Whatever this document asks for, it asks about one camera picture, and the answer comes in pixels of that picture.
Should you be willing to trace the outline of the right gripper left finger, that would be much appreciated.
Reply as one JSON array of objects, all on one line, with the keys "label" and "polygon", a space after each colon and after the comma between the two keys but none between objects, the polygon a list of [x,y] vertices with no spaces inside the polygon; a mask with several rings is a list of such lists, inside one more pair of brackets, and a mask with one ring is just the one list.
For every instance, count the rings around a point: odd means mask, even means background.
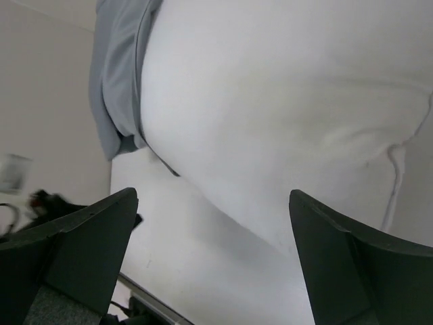
[{"label": "right gripper left finger", "polygon": [[2,324],[99,324],[138,208],[125,188],[1,240]]}]

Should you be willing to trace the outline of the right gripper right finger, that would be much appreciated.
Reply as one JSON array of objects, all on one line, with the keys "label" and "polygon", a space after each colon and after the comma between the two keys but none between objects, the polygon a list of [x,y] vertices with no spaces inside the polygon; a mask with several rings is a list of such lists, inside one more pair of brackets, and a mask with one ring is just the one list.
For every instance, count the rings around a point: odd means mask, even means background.
[{"label": "right gripper right finger", "polygon": [[300,190],[290,219],[316,324],[432,323],[432,248],[347,217]]}]

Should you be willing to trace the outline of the white pillow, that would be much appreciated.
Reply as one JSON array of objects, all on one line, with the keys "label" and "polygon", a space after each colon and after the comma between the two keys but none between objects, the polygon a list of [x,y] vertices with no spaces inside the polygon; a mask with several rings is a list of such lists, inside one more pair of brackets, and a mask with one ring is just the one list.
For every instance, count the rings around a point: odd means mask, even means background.
[{"label": "white pillow", "polygon": [[390,227],[431,96],[431,1],[164,1],[141,119],[169,167],[286,253],[292,190]]}]

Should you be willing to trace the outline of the grey pillowcase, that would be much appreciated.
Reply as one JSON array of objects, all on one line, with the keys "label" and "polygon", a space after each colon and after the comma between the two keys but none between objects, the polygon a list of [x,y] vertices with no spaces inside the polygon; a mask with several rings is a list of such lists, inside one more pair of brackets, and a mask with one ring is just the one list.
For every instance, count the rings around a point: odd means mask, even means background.
[{"label": "grey pillowcase", "polygon": [[148,146],[141,122],[141,72],[161,1],[98,1],[89,105],[108,161]]}]

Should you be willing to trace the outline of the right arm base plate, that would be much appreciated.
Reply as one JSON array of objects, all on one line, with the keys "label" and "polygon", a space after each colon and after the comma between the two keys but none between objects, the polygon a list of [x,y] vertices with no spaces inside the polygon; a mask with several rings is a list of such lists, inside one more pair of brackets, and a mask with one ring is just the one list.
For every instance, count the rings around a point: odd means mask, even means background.
[{"label": "right arm base plate", "polygon": [[163,303],[146,289],[140,287],[123,273],[119,273],[118,283],[130,291],[128,306],[114,300],[110,301],[110,306],[117,307],[127,317],[119,321],[118,324],[193,325],[193,322]]}]

